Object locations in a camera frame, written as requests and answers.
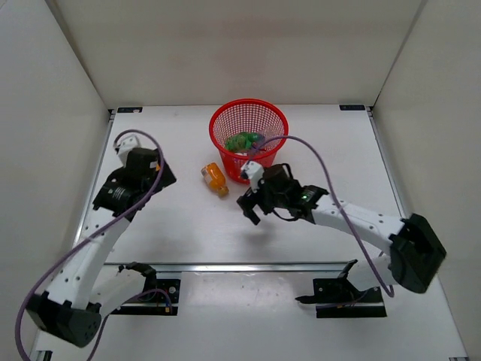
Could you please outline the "green plastic bottle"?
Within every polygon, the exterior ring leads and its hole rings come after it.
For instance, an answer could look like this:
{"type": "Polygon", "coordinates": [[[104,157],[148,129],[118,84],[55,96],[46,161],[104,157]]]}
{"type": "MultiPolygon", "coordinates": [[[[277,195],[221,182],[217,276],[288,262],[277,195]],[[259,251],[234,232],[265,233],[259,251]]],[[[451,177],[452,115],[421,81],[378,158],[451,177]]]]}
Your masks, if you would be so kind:
{"type": "Polygon", "coordinates": [[[258,132],[239,132],[225,140],[225,149],[232,153],[247,153],[263,139],[258,132]]]}

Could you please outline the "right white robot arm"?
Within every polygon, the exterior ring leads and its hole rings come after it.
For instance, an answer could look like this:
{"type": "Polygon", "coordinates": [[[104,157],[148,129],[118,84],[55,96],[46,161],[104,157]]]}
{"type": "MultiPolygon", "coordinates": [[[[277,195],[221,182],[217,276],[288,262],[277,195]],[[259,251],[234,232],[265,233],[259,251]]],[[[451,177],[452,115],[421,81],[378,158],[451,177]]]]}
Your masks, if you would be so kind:
{"type": "Polygon", "coordinates": [[[250,187],[237,203],[253,224],[260,221],[255,207],[264,214],[283,209],[289,212],[290,222],[304,220],[336,229],[381,251],[381,256],[346,265],[337,282],[337,291],[345,300],[353,301],[382,284],[423,294],[446,258],[446,249],[421,215],[390,217],[336,200],[323,188],[300,185],[286,163],[263,168],[249,161],[241,167],[240,176],[250,187]]]}

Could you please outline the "orange juice bottle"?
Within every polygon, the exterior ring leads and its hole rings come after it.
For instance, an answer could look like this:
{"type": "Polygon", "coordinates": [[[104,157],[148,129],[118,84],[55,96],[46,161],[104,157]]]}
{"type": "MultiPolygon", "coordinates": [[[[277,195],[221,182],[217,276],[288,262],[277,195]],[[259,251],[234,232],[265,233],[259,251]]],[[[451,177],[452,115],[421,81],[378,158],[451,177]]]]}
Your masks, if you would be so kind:
{"type": "Polygon", "coordinates": [[[204,178],[204,182],[209,189],[222,198],[229,194],[229,189],[226,185],[224,174],[221,172],[219,166],[212,162],[201,170],[201,175],[204,178]]]}

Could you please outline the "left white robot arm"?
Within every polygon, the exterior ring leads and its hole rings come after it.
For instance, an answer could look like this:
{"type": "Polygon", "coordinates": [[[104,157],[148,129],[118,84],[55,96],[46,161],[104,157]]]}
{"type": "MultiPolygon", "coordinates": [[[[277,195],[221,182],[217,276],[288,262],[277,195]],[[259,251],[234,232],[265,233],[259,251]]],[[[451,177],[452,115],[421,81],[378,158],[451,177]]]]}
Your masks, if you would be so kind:
{"type": "Polygon", "coordinates": [[[152,196],[175,183],[162,152],[140,146],[116,149],[120,168],[112,171],[92,202],[81,241],[54,266],[55,275],[41,293],[26,298],[25,310],[36,326],[69,344],[87,346],[115,308],[137,296],[155,297],[151,266],[131,262],[101,287],[95,282],[119,237],[152,196]]]}

